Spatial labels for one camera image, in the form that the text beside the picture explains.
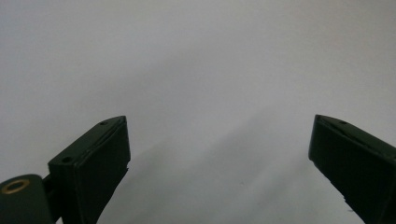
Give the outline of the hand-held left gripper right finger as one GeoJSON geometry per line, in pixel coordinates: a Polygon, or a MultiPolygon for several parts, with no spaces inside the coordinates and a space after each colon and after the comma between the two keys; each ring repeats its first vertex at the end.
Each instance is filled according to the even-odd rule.
{"type": "Polygon", "coordinates": [[[365,224],[396,224],[396,147],[348,122],[316,115],[308,158],[365,224]]]}

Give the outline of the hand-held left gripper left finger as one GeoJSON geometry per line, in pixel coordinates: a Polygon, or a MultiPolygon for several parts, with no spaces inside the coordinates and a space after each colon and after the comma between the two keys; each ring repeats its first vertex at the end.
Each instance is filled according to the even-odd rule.
{"type": "Polygon", "coordinates": [[[49,161],[64,224],[96,224],[131,160],[127,118],[106,119],[49,161]]]}

